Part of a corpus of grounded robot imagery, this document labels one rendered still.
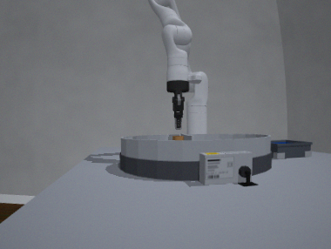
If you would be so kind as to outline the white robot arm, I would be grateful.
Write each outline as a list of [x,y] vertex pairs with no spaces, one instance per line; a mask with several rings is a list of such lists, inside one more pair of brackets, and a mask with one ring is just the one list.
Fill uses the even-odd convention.
[[166,82],[188,81],[189,92],[194,92],[193,97],[186,102],[187,134],[207,134],[208,79],[202,71],[191,73],[189,65],[193,38],[191,29],[181,21],[174,0],[148,0],[148,2],[164,28],[162,39],[167,55]]

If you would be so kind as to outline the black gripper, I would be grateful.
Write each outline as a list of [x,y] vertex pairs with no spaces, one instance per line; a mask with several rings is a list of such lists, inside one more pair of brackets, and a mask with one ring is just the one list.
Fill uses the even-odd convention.
[[182,97],[182,92],[189,92],[189,82],[185,80],[167,81],[166,90],[174,93],[172,104],[175,118],[175,130],[182,130],[182,117],[185,102],[185,97]]

